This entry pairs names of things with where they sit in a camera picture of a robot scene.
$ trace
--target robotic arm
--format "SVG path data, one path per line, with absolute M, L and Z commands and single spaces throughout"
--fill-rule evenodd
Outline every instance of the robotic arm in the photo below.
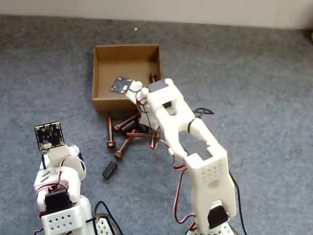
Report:
M 121 80 L 118 79 L 112 91 L 119 87 Z M 197 228 L 205 235 L 225 229 L 226 222 L 236 215 L 235 187 L 229 175 L 225 149 L 195 116 L 171 79 L 160 80 L 147 88 L 135 81 L 129 87 L 120 87 L 124 89 L 122 93 L 138 106 L 140 123 L 154 130 L 160 127 L 169 154 L 185 162 L 192 182 L 192 208 Z M 204 147 L 188 155 L 179 142 L 180 131 L 188 131 L 204 142 Z

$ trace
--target black circuit board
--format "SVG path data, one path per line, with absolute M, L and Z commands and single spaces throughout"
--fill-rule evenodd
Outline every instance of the black circuit board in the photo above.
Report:
M 65 144 L 59 121 L 34 126 L 34 129 L 40 151 Z
M 128 91 L 132 82 L 133 82 L 132 79 L 125 77 L 117 77 L 116 80 L 114 81 L 113 86 L 111 87 L 111 92 L 125 94 Z

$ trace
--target screw head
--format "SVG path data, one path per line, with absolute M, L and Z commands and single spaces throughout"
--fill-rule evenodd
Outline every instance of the screw head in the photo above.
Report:
M 108 148 L 114 148 L 116 146 L 116 142 L 115 141 L 107 142 L 107 146 Z
M 114 153 L 114 156 L 116 156 L 117 158 L 123 157 L 122 153 L 120 153 L 119 151 L 116 151 L 116 152 Z

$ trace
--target open cardboard box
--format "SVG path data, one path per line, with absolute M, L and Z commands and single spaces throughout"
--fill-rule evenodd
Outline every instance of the open cardboard box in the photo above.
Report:
M 124 95 L 110 89 L 117 77 L 141 81 L 149 85 L 149 75 L 162 78 L 158 45 L 108 45 L 94 49 L 92 102 L 97 111 L 135 110 Z

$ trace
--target copper screw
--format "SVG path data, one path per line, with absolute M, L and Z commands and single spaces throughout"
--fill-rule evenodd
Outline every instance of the copper screw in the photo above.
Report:
M 124 143 L 122 144 L 122 146 L 120 147 L 119 150 L 116 150 L 114 153 L 114 156 L 116 156 L 117 158 L 122 158 L 125 149 L 127 148 L 127 146 L 129 145 L 129 143 L 133 140 L 133 137 L 129 136 L 127 137 L 127 139 L 124 141 Z
M 122 126 L 126 125 L 127 123 L 129 123 L 129 122 L 131 122 L 131 121 L 133 121 L 133 120 L 136 120 L 137 118 L 139 118 L 139 116 L 140 116 L 139 114 L 135 114 L 135 115 L 131 116 L 129 119 L 127 119 L 127 120 L 121 122 L 120 124 L 116 124 L 116 125 L 114 126 L 114 130 L 115 130 L 115 131 L 120 131 L 121 128 L 122 128 Z
M 108 141 L 107 146 L 108 148 L 114 148 L 116 146 L 116 142 L 113 140 L 113 131 L 112 131 L 112 117 L 107 118 L 108 123 Z
M 154 83 L 154 82 L 156 82 L 156 81 L 157 81 L 157 75 L 154 74 L 154 73 L 151 73 L 151 74 L 149 75 L 149 82 L 150 82 L 150 83 Z
M 127 137 L 142 137 L 142 138 L 151 138 L 151 134 L 148 133 L 126 133 Z M 161 138 L 160 132 L 153 133 L 153 137 L 157 140 Z

